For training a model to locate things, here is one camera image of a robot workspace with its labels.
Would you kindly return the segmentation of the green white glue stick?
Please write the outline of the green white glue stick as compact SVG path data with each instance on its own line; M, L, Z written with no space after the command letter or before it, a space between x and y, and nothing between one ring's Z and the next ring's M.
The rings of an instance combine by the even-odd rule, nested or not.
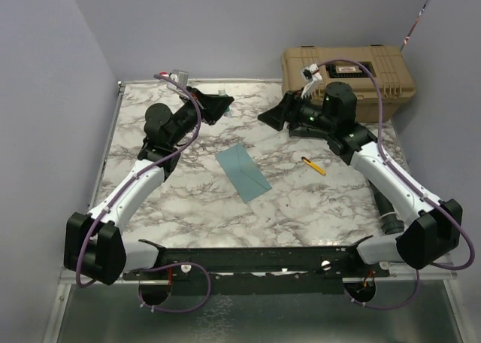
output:
M222 107L224 108L223 116L224 117L230 117L231 116L231 112L230 112L231 102L229 101L229 99L231 98L231 96L229 96L227 94L225 89L219 89L218 93L219 93L219 97L222 97Z

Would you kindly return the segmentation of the light blue paper envelope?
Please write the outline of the light blue paper envelope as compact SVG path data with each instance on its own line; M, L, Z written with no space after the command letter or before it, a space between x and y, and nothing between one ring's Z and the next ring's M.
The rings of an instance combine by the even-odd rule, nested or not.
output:
M215 157L244 203L272 189L242 144L221 151Z

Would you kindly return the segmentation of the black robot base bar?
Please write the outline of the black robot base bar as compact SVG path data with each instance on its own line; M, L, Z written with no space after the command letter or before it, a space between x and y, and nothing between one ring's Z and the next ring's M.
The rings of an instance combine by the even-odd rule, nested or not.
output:
M157 265L171 272L136 269L123 279L157 293L166 284L178 296L343 293L343 281L389 271L362 261L356 246L162 248Z

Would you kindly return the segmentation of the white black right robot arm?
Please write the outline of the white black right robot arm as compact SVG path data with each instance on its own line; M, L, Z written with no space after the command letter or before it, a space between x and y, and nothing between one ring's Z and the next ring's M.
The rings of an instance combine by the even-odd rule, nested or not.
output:
M356 122L357 98L347 83L325 88L322 105L299 91L288 91L274 108L258 119L291 136L323 138L336 156L364 175L392 204L407 228L403 232L366 238L345 258L346 270L362 276L373 264L406 263L423 269L458 247L462 208L442 200L417 183L377 144L377 137Z

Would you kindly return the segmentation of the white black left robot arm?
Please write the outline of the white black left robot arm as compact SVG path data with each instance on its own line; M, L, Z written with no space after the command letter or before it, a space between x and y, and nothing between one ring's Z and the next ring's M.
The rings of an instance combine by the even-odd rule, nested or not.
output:
M125 243L123 231L147 197L174 172L201 124L215 124L234 101L226 93L204 94L193 87L186 91L177 111L163 103L148 107L143 144L127 176L89 212L68 218L64 266L75 273L79 286L88 286L82 277L111 285L125 272L141 270L152 279L164 274L161 247L146 240ZM181 144L186 135L191 139Z

